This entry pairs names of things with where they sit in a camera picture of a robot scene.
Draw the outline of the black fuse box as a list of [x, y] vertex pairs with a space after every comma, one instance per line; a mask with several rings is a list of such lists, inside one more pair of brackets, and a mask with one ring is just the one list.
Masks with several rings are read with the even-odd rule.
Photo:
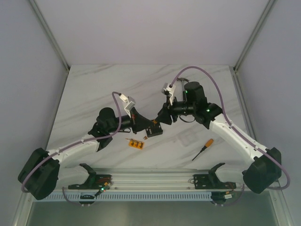
[[159, 122], [153, 123], [145, 129], [147, 138], [159, 136], [163, 134], [163, 129]]

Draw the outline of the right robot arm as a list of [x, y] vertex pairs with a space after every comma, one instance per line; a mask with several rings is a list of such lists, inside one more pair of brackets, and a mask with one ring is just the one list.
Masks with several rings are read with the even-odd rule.
[[281, 153], [276, 148], [268, 149], [226, 118], [222, 108], [209, 103], [199, 82], [184, 86], [186, 100], [177, 101], [175, 85], [166, 83], [162, 93], [166, 102], [159, 111], [156, 121], [167, 125], [176, 122], [181, 115], [191, 115], [195, 121], [225, 140], [244, 160], [242, 165], [221, 162], [212, 167], [208, 182], [218, 188], [227, 182], [245, 184], [251, 191], [260, 194], [281, 177]]

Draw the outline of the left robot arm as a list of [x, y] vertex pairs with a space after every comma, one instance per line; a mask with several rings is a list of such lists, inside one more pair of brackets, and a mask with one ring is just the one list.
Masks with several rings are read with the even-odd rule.
[[80, 141], [48, 151], [43, 148], [34, 150], [18, 176], [21, 190], [42, 200], [55, 189], [63, 187], [98, 187], [97, 173], [88, 164], [78, 163], [78, 160], [104, 149], [112, 137], [122, 130], [131, 129], [137, 133], [152, 124], [152, 120], [140, 115], [135, 108], [130, 110], [129, 115], [121, 117], [116, 117], [109, 107], [102, 109], [92, 129]]

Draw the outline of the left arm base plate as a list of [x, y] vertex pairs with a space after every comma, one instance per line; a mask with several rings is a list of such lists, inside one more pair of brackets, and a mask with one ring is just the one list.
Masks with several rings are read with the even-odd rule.
[[95, 190], [101, 189], [105, 183], [111, 182], [110, 174], [96, 174], [89, 176], [88, 179], [82, 184], [73, 184], [68, 186], [68, 189], [75, 190]]

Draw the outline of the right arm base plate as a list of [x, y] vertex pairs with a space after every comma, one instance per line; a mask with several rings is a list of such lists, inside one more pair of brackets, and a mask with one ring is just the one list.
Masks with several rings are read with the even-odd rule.
[[193, 181], [195, 189], [236, 189], [232, 182], [221, 182], [217, 176], [211, 174], [194, 174]]

